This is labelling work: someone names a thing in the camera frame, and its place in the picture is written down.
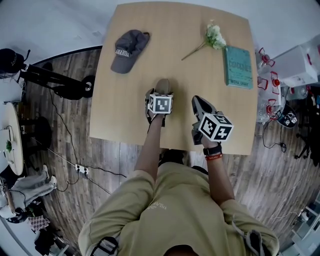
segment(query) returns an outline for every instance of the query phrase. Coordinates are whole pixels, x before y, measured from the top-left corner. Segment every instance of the white flower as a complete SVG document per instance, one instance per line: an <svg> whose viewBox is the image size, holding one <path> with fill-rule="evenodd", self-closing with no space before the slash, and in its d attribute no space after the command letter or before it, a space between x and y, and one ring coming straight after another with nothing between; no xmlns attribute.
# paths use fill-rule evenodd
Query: white flower
<svg viewBox="0 0 320 256"><path fill-rule="evenodd" d="M206 42L214 49L222 49L226 47L226 41L220 33L220 27L218 25L208 24L206 26Z"/></svg>

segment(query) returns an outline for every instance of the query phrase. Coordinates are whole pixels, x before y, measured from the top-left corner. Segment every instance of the gray baseball cap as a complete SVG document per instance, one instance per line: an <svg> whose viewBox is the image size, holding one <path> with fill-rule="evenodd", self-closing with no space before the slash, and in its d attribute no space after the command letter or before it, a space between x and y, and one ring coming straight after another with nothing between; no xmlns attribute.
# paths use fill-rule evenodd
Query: gray baseball cap
<svg viewBox="0 0 320 256"><path fill-rule="evenodd" d="M146 47L150 38L148 32L142 33L139 30L129 30L115 42L115 57L111 70L126 74L134 66L139 54Z"/></svg>

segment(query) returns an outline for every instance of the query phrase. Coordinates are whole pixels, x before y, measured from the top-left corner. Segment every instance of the beige t-shirt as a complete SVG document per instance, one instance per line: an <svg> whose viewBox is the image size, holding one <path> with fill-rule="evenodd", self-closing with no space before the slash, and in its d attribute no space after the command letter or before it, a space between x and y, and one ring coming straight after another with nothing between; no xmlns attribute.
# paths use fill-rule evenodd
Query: beige t-shirt
<svg viewBox="0 0 320 256"><path fill-rule="evenodd" d="M275 234L235 200L218 206L210 196L208 176L178 163L159 167L156 183L142 170L133 172L88 220L79 235L83 256L104 237L117 237L119 256L163 256L188 245L199 256L251 255L232 220L245 234L261 233L272 255L279 250Z"/></svg>

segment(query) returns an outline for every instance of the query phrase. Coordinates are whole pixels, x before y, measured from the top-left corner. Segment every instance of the black wristwatch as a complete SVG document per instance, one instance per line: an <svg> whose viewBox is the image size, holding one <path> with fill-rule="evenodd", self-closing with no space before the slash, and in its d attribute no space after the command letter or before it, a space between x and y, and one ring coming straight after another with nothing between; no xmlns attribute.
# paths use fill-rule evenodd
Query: black wristwatch
<svg viewBox="0 0 320 256"><path fill-rule="evenodd" d="M218 154L218 153L221 153L221 154L222 154L221 142L218 142L218 146L211 147L211 148L204 148L204 149L203 149L203 153L204 153L206 156L210 156L210 155L214 155L214 154Z"/></svg>

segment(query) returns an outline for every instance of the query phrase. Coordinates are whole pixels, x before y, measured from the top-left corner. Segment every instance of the red wristband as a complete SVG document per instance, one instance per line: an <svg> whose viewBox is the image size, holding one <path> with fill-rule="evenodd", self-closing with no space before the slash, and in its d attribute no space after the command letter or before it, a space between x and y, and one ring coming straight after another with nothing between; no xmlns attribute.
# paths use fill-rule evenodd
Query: red wristband
<svg viewBox="0 0 320 256"><path fill-rule="evenodd" d="M216 160L222 158L222 154L216 154L216 155L208 155L205 157L205 160L211 161L211 160Z"/></svg>

